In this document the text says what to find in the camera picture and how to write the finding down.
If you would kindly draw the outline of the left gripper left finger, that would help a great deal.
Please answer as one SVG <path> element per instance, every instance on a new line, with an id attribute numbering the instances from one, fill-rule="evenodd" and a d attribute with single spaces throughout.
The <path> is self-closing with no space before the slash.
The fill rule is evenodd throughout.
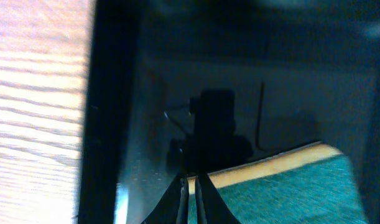
<path id="1" fill-rule="evenodd" d="M 188 199 L 187 176 L 179 173 L 142 224 L 187 224 Z"/>

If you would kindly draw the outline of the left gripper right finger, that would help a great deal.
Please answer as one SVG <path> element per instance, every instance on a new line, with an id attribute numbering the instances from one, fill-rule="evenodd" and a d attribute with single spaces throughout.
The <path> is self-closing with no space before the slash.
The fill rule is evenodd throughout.
<path id="1" fill-rule="evenodd" d="M 198 224 L 241 224 L 230 212 L 207 174 L 195 179 Z"/>

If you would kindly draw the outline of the green yellow sponge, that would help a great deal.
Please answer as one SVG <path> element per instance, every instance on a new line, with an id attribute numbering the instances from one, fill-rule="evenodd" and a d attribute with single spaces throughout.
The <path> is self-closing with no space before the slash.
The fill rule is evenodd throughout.
<path id="1" fill-rule="evenodd" d="M 209 175 L 240 223 L 367 223 L 349 158 L 319 144 Z"/>

